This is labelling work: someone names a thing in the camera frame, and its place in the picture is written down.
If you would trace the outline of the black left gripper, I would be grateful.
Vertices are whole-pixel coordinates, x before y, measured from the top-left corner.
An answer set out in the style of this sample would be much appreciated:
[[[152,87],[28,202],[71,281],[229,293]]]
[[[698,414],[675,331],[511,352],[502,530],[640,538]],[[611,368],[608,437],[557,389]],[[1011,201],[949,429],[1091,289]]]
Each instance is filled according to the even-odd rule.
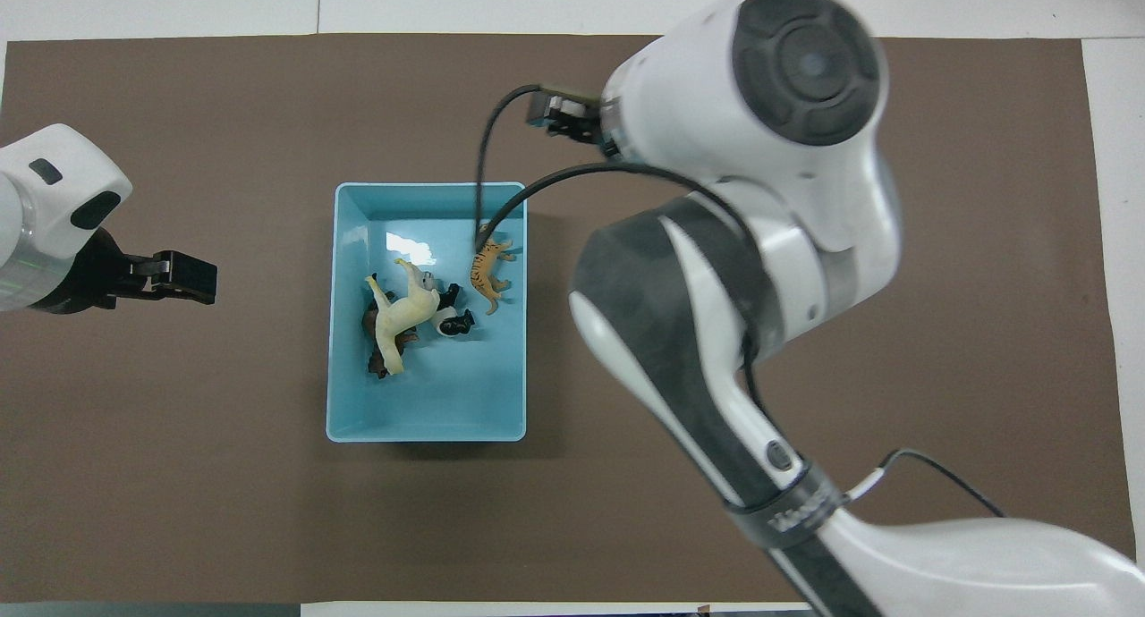
[[[69,315],[90,308],[114,310],[123,298],[216,303],[216,264],[176,250],[164,250],[143,264],[147,276],[134,274],[143,259],[123,253],[112,234],[98,227],[79,250],[65,278],[31,307],[46,314]]]

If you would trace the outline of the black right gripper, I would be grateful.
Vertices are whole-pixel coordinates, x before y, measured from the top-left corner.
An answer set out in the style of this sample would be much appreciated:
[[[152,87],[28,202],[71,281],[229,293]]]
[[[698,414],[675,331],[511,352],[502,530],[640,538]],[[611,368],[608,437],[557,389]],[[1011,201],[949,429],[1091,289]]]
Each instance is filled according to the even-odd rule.
[[[526,112],[530,127],[551,137],[564,137],[598,149],[605,159],[621,160],[622,153],[605,128],[602,103],[598,97],[572,94],[547,86],[531,88]]]

